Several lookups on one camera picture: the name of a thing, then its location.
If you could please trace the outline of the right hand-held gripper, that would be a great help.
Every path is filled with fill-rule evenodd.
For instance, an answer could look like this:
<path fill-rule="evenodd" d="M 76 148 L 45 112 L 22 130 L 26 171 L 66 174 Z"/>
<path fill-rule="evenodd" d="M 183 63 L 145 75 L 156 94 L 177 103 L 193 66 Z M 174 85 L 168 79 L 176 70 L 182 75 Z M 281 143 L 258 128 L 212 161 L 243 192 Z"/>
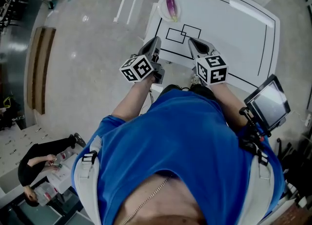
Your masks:
<path fill-rule="evenodd" d="M 229 66 L 211 43 L 191 37 L 188 46 L 194 59 L 192 70 L 204 85 L 226 82 Z"/>

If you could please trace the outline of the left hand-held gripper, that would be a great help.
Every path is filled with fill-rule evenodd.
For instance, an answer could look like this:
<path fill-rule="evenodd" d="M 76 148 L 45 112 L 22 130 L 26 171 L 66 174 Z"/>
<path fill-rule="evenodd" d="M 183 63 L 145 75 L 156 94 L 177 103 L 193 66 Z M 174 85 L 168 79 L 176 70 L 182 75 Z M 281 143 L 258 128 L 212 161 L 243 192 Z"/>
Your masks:
<path fill-rule="evenodd" d="M 158 63 L 161 49 L 161 39 L 156 36 L 144 44 L 137 55 L 132 55 L 119 68 L 128 82 L 141 82 L 147 76 L 153 75 L 156 84 L 161 84 L 165 70 Z"/>

